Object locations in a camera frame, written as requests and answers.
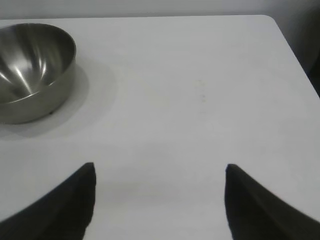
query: metal bowl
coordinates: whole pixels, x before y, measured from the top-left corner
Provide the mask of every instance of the metal bowl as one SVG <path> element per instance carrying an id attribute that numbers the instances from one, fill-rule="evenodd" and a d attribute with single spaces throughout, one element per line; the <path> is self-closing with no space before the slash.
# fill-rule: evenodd
<path id="1" fill-rule="evenodd" d="M 69 96 L 76 44 L 64 30 L 40 23 L 0 29 L 0 123 L 43 117 Z"/>

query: white tabletop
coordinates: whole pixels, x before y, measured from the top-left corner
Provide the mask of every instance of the white tabletop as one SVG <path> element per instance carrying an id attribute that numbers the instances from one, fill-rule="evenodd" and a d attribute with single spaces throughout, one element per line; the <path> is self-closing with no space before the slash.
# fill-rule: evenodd
<path id="1" fill-rule="evenodd" d="M 271 18 L 0 26 L 20 22 L 69 32 L 77 79 L 53 115 L 0 126 L 0 219 L 92 161 L 86 240 L 230 240 L 228 163 L 320 220 L 320 101 Z"/>

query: gray wall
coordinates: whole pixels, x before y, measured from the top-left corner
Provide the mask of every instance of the gray wall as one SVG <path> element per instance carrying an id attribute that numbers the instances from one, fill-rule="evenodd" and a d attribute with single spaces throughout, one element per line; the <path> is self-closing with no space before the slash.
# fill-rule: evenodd
<path id="1" fill-rule="evenodd" d="M 320 48 L 319 8 L 320 0 L 0 0 L 0 18 L 266 14 L 307 71 Z"/>

